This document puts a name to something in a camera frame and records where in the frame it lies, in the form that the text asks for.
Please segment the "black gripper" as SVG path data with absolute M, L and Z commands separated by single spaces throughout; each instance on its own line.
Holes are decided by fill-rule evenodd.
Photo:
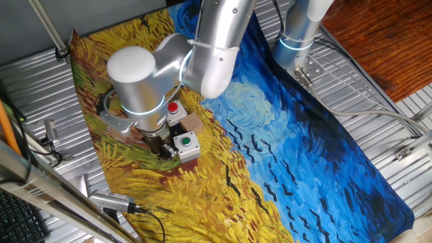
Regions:
M 141 131 L 144 143 L 150 148 L 152 153 L 157 153 L 159 160 L 168 161 L 173 159 L 178 151 L 170 146 L 171 135 L 168 129 L 149 132 Z

